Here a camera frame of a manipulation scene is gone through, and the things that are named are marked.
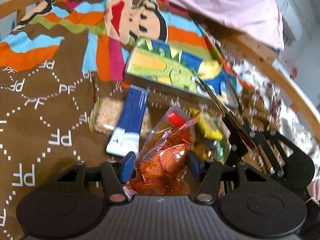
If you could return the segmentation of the blue white snack box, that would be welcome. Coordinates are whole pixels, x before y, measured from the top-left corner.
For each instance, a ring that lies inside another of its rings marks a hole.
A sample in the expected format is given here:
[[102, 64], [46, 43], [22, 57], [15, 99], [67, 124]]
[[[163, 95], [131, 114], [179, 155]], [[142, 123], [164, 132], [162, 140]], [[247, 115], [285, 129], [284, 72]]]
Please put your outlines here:
[[149, 93], [131, 85], [118, 123], [106, 146], [106, 152], [124, 157], [129, 152], [139, 152], [139, 139]]

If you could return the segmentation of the orange snack bag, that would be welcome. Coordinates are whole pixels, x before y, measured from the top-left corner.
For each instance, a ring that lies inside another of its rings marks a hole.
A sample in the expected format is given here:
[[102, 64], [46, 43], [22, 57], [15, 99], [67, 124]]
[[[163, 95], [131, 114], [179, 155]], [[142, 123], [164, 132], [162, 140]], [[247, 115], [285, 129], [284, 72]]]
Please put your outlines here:
[[195, 142], [194, 126], [201, 110], [187, 115], [180, 107], [170, 107], [151, 130], [135, 162], [135, 178], [124, 191], [134, 195], [181, 195], [189, 193], [180, 173], [187, 165], [188, 153]]

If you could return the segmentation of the gold snack pack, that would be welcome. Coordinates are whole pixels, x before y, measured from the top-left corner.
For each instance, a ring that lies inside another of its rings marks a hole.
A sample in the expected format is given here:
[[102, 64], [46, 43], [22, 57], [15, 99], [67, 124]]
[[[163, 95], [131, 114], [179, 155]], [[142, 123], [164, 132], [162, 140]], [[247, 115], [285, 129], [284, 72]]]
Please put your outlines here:
[[192, 150], [202, 160], [215, 160], [225, 164], [229, 156], [231, 146], [223, 140], [196, 141]]

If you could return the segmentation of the yellow snack bar pack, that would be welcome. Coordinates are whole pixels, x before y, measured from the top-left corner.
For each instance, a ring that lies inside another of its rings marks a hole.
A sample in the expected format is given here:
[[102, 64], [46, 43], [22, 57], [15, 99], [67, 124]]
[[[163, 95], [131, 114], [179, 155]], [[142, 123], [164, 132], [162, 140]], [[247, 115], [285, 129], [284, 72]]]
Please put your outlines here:
[[190, 107], [189, 113], [192, 117], [198, 114], [197, 123], [195, 124], [197, 137], [213, 141], [221, 141], [223, 139], [223, 134], [207, 112]]

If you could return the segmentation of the floral patterned bedsheet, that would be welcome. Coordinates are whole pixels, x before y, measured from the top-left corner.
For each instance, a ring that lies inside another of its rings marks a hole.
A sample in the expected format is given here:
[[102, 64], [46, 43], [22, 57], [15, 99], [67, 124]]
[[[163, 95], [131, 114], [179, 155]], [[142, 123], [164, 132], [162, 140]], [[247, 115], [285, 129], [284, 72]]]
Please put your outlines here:
[[281, 89], [245, 59], [225, 51], [222, 54], [236, 73], [236, 77], [229, 80], [239, 96], [239, 116], [246, 117], [253, 129], [276, 126], [319, 165], [319, 143], [293, 109], [285, 104]]

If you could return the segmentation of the clear puffed rice snack pack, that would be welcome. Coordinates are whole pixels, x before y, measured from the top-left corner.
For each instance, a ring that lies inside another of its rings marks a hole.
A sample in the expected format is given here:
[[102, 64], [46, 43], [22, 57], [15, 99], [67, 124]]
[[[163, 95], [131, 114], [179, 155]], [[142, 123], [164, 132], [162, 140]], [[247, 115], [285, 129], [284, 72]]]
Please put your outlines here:
[[[139, 96], [136, 96], [138, 101], [138, 108], [140, 110], [145, 106], [144, 116], [142, 120], [142, 127], [140, 134], [149, 134], [151, 132], [151, 121], [148, 108], [146, 106], [148, 100], [148, 94], [142, 92]], [[118, 129], [122, 129], [127, 133], [137, 133], [137, 129], [133, 130], [133, 117], [132, 114], [126, 118], [126, 123], [118, 125], [121, 113], [123, 111], [125, 103], [120, 100], [112, 98], [102, 98], [96, 102], [90, 116], [89, 130], [90, 132], [99, 132], [107, 135], [111, 135], [111, 132]]]

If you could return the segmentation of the colourful painted tray box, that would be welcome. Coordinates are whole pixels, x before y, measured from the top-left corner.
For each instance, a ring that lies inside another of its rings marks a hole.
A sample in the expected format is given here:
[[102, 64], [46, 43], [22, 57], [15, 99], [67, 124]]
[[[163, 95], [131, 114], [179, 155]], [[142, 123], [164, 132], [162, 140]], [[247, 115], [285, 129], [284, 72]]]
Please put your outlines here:
[[209, 104], [211, 99], [201, 84], [205, 82], [222, 103], [235, 109], [238, 100], [231, 76], [213, 44], [205, 59], [176, 45], [140, 37], [126, 63], [124, 82]]

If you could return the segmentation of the colourful cartoon monkey blanket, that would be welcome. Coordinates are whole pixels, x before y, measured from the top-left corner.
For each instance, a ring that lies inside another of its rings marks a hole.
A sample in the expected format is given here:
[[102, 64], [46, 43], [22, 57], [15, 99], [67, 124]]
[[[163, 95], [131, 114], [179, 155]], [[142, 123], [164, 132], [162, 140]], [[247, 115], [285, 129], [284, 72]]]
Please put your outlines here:
[[102, 98], [125, 101], [142, 35], [209, 58], [209, 20], [167, 0], [44, 0], [1, 42], [1, 239], [21, 239], [19, 200], [74, 163], [110, 160], [90, 132]]

